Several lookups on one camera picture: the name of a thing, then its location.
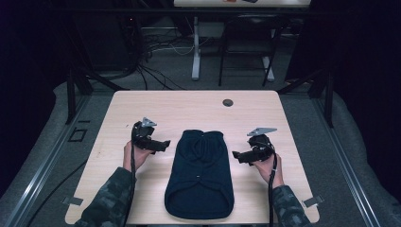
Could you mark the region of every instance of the gray carpet floor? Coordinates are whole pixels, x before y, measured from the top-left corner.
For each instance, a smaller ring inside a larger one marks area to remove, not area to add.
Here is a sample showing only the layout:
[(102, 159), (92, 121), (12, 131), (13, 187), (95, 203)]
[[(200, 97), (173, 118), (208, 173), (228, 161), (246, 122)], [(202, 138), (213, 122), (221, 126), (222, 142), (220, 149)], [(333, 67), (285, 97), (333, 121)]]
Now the gray carpet floor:
[[(283, 38), (274, 61), (272, 70), (275, 75), (275, 82), (270, 82), (262, 87), (263, 77), (255, 72), (244, 72), (240, 77), (224, 77), (223, 84), (218, 87), (218, 55), (217, 40), (203, 40), (201, 46), (200, 80), (191, 79), (192, 55), (189, 49), (168, 49), (155, 51), (148, 62), (142, 64), (151, 69), (160, 71), (163, 75), (155, 73), (153, 76), (145, 74), (149, 90), (164, 90), (166, 87), (160, 83), (164, 77), (168, 77), (174, 83), (166, 80), (166, 85), (176, 90), (274, 90), (286, 86), (284, 82), (291, 52), (296, 43), (295, 40)], [(113, 73), (103, 73), (110, 77)], [(144, 78), (138, 73), (112, 80), (114, 83), (131, 90), (145, 90)], [(70, 134), (64, 135), (67, 138), (61, 146), (61, 155), (57, 158), (51, 173), (45, 181), (44, 186), (33, 205), (23, 216), (23, 226), (33, 217), (44, 199), (56, 188), (56, 186), (73, 172), (82, 162), (86, 160), (96, 140), (98, 130), (108, 109), (113, 92), (92, 80), (95, 88), (91, 96), (81, 96), (77, 93), (78, 100), (86, 105), (77, 120), (70, 127), (86, 130), (81, 142), (68, 142)], [(335, 148), (326, 131), (325, 123), (321, 120), (321, 111), (316, 108), (319, 100), (310, 99), (305, 91), (309, 85), (302, 85), (288, 95), (281, 95), (280, 98), (288, 118), (296, 146), (300, 152), (306, 176), (314, 195), (321, 195), (324, 202), (318, 207), (320, 220), (315, 226), (366, 226), (366, 222), (357, 206), (355, 195), (349, 188), (340, 169), (338, 158), (335, 155)], [(12, 218), (11, 214), (24, 195), (30, 181), (37, 169), (52, 152), (55, 144), (60, 140), (60, 135), (67, 126), (64, 125), (67, 119), (67, 94), (66, 85), (62, 84), (55, 89), (57, 95), (56, 107), (50, 116), (35, 147), (26, 159), (21, 171), (9, 187), (9, 190), (0, 200), (0, 225), (5, 226)], [(366, 150), (363, 145), (357, 126), (348, 113), (346, 105), (337, 95), (334, 97), (333, 105), (334, 130), (349, 158), (354, 171), (357, 174), (366, 197), (372, 205), (373, 210), (381, 226), (401, 226), (401, 206), (389, 195), (378, 182), (375, 174), (366, 163)], [(83, 167), (58, 188), (55, 193), (45, 202), (42, 209), (36, 215), (31, 226), (67, 226), (64, 216), (68, 206), (61, 203), (65, 197), (72, 197), (78, 184)]]

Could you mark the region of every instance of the light wooden tabletop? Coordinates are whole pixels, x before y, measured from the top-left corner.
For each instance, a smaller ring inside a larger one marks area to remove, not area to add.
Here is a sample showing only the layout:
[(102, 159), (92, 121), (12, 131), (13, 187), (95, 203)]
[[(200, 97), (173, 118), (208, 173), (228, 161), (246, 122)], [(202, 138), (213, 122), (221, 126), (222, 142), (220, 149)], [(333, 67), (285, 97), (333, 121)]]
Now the light wooden tabletop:
[[(226, 107), (224, 99), (234, 105)], [(124, 91), (114, 94), (75, 193), (81, 206), (71, 204), (65, 220), (72, 224), (118, 166), (123, 147), (131, 139), (132, 125), (143, 117), (157, 123), (152, 139), (171, 140), (166, 152), (148, 157), (139, 168), (129, 224), (241, 224), (268, 223), (268, 184), (254, 166), (240, 164), (232, 151), (248, 151), (247, 133), (255, 128), (276, 128), (267, 134), (283, 160), (285, 183), (300, 201), (312, 193), (277, 93), (273, 91)], [(165, 208), (166, 186), (175, 149), (185, 130), (221, 131), (229, 152), (235, 205), (228, 218), (182, 219)], [(312, 222), (319, 219), (315, 206), (305, 208)]]
[(175, 7), (184, 8), (307, 8), (310, 0), (258, 0), (255, 3), (243, 0), (174, 0)]

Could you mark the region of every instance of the camouflage sleeve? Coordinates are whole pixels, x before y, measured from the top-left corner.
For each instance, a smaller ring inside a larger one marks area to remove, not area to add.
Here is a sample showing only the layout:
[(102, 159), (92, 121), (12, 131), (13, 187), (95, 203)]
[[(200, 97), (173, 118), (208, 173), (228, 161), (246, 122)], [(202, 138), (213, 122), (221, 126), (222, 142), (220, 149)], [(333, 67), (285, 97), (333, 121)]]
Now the camouflage sleeve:
[(131, 173), (119, 167), (99, 189), (75, 226), (124, 226), (130, 192)]
[(312, 226), (304, 208), (287, 185), (273, 189), (273, 207), (282, 227)]

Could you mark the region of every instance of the camouflage jacket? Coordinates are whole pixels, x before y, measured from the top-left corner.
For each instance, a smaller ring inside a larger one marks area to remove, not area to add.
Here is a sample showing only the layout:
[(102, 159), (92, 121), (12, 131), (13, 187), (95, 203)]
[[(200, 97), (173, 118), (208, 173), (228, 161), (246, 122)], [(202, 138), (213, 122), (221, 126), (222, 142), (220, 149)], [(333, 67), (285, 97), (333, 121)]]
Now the camouflage jacket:
[[(124, 226), (131, 192), (131, 173), (119, 167), (100, 188), (92, 203), (82, 212), (78, 227)], [(280, 226), (312, 226), (302, 205), (287, 185), (273, 189), (273, 207)]]

